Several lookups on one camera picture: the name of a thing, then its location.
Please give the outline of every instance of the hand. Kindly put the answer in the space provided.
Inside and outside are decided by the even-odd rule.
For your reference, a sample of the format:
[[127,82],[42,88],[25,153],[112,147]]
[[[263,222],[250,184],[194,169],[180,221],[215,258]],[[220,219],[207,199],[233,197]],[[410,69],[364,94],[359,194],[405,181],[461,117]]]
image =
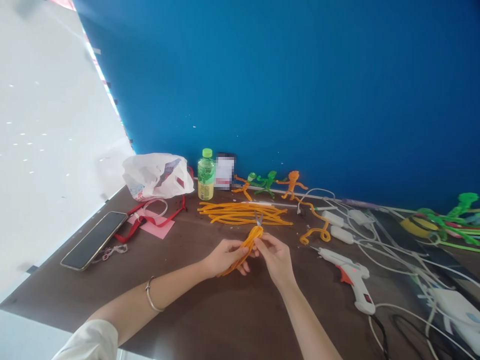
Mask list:
[[[216,275],[223,273],[230,267],[230,265],[248,253],[249,249],[247,247],[240,247],[242,243],[243,241],[240,240],[223,239],[218,246],[213,249],[211,254],[202,260],[209,278],[213,278]],[[257,246],[254,245],[250,256],[256,258],[259,255],[260,253]],[[246,276],[247,273],[250,272],[250,267],[247,261],[244,261],[239,267],[237,267],[237,269],[243,276]]]
[[255,239],[258,250],[265,258],[266,266],[273,283],[277,288],[288,285],[296,286],[290,248],[276,237],[264,232],[260,238]]

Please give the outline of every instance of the bracelet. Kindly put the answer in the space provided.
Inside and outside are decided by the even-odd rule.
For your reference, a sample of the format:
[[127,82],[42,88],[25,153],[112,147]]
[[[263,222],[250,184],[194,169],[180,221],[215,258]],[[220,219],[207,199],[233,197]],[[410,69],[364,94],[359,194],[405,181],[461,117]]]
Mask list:
[[156,307],[156,306],[154,305],[154,303],[152,302],[152,297],[150,296],[150,283],[152,282],[153,279],[155,279],[155,276],[152,276],[152,277],[150,278],[150,280],[148,280],[148,283],[146,284],[146,288],[145,288],[145,290],[146,290],[146,296],[147,296],[147,298],[148,298],[148,301],[150,302],[151,308],[152,308],[153,310],[155,310],[157,313],[161,313],[161,312],[162,312],[163,310],[165,310],[165,309],[159,309],[158,307]]

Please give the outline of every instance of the green bottle cap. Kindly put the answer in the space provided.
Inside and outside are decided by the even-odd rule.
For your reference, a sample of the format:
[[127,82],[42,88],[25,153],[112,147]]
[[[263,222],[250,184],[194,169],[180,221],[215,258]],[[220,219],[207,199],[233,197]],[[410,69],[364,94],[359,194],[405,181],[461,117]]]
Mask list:
[[201,152],[201,154],[202,154],[202,156],[203,156],[204,158],[211,158],[212,155],[213,155],[213,151],[212,151],[212,149],[205,148],[205,149],[203,149],[203,151]]

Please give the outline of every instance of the plastic bottle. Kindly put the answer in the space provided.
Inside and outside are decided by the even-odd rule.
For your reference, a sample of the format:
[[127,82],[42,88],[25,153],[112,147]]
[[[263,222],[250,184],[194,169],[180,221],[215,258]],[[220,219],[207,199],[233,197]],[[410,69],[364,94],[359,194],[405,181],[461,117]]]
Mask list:
[[203,149],[203,157],[198,162],[198,197],[206,201],[214,197],[215,162],[212,154],[212,149]]

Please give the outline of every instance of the blue backdrop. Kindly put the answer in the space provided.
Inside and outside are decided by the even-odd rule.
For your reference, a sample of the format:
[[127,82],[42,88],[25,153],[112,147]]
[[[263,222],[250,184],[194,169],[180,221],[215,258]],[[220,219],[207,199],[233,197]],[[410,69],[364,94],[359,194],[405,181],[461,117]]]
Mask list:
[[75,5],[139,154],[210,147],[402,208],[480,192],[477,0]]

